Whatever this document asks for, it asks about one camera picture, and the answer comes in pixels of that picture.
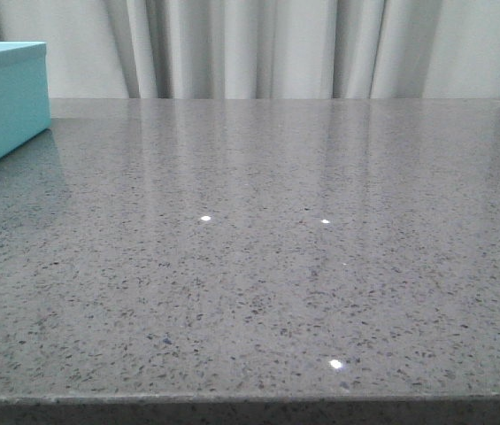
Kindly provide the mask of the grey white curtain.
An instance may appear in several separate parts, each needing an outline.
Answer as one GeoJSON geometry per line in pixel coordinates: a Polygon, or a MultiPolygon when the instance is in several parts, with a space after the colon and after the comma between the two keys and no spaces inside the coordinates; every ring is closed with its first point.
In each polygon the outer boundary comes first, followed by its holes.
{"type": "Polygon", "coordinates": [[[500,1],[0,1],[52,97],[500,98],[500,1]]]}

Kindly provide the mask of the turquoise blue box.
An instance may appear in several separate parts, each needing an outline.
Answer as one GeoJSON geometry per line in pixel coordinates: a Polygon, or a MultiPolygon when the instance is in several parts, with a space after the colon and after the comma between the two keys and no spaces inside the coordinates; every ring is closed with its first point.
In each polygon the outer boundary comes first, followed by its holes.
{"type": "Polygon", "coordinates": [[[0,159],[51,123],[45,42],[0,42],[0,159]]]}

